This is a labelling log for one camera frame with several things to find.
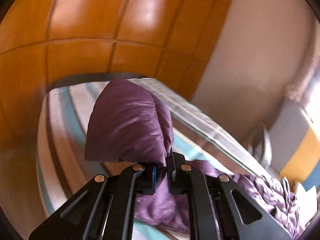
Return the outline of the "purple down jacket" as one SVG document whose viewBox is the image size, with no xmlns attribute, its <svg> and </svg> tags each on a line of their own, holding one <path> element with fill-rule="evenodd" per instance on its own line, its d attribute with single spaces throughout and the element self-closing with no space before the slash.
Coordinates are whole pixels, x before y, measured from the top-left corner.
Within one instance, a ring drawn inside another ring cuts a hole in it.
<svg viewBox="0 0 320 240">
<path fill-rule="evenodd" d="M 170 194 L 165 159 L 174 142 L 171 114 L 147 89 L 126 80 L 113 80 L 97 98 L 90 116 L 85 159 L 103 163 L 155 163 L 160 168 L 156 192 L 139 196 L 135 217 L 151 226 L 189 233 L 187 199 Z M 288 232 L 303 233 L 297 198 L 287 179 L 232 175 L 237 183 Z"/>
</svg>

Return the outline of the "striped bed cover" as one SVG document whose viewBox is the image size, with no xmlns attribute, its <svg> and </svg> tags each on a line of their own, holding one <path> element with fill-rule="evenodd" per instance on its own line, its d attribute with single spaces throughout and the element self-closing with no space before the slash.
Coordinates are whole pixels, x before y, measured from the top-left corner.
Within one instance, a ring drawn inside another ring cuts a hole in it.
<svg viewBox="0 0 320 240">
<path fill-rule="evenodd" d="M 49 217 L 95 176 L 103 174 L 106 177 L 112 177 L 135 164 L 155 164 L 126 161 L 103 163 L 85 159 L 90 116 L 100 93 L 111 81 L 108 79 L 96 82 L 91 80 L 75 82 L 69 79 L 68 83 L 62 83 L 51 89 L 43 100 L 37 139 L 37 176 L 43 204 Z M 226 174 L 232 180 L 230 170 L 178 129 L 177 125 L 181 124 L 215 145 L 255 177 L 267 177 L 266 171 L 221 126 L 166 85 L 153 78 L 127 81 L 155 94 L 169 110 L 174 132 L 174 142 L 169 155 L 171 152 L 182 154 L 186 163 L 198 168 L 203 174 L 214 178 Z M 166 176 L 167 157 L 165 159 Z M 157 186 L 160 168 L 157 164 L 155 165 Z M 142 195 L 152 194 L 138 194 L 136 201 Z M 131 239 L 190 239 L 190 228 L 187 234 L 171 231 L 159 226 L 151 226 L 137 219 L 134 214 Z"/>
</svg>

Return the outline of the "white pillow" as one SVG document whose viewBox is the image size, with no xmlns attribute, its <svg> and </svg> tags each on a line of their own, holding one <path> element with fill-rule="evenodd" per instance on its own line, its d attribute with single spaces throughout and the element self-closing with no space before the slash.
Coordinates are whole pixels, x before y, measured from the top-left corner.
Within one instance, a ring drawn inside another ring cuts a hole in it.
<svg viewBox="0 0 320 240">
<path fill-rule="evenodd" d="M 316 187 L 313 186 L 306 191 L 303 185 L 295 180 L 293 192 L 296 195 L 299 207 L 299 222 L 302 226 L 307 226 L 318 210 Z"/>
</svg>

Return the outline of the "grey yellow blue headboard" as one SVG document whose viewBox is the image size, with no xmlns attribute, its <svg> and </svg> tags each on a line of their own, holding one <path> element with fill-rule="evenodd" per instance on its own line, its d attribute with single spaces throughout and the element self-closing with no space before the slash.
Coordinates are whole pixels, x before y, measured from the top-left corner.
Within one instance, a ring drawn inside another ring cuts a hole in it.
<svg viewBox="0 0 320 240">
<path fill-rule="evenodd" d="M 319 135 L 303 109 L 285 98 L 269 135 L 276 175 L 291 186 L 297 181 L 306 190 L 319 187 Z"/>
</svg>

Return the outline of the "orange wooden wardrobe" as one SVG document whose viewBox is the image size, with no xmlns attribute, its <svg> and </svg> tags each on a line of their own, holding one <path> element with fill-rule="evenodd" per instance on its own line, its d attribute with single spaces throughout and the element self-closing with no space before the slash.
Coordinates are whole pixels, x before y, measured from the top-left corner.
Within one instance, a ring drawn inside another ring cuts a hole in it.
<svg viewBox="0 0 320 240">
<path fill-rule="evenodd" d="M 1 149 L 36 135 L 61 78 L 137 73 L 187 100 L 232 0 L 15 0 L 1 21 Z"/>
</svg>

